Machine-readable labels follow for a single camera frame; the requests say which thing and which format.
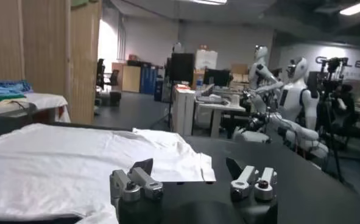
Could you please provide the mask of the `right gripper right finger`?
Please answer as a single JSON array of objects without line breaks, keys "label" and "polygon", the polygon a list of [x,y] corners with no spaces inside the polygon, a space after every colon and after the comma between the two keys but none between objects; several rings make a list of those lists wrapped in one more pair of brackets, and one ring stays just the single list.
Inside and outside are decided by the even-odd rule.
[{"label": "right gripper right finger", "polygon": [[255,166],[246,165],[242,168],[232,158],[226,158],[225,162],[233,179],[230,182],[230,196],[233,201],[248,198],[251,192],[258,201],[272,201],[275,198],[277,171],[274,168],[266,167],[259,172]]}]

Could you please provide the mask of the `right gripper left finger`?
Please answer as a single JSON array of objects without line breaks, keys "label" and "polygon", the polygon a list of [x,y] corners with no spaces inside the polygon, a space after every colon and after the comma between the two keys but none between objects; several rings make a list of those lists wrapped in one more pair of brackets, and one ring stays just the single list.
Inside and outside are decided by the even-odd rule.
[{"label": "right gripper left finger", "polygon": [[122,199],[126,202],[140,200],[142,193],[150,200],[159,200],[163,196],[163,183],[151,177],[154,159],[137,161],[130,170],[113,170],[109,176],[110,201],[116,203]]}]

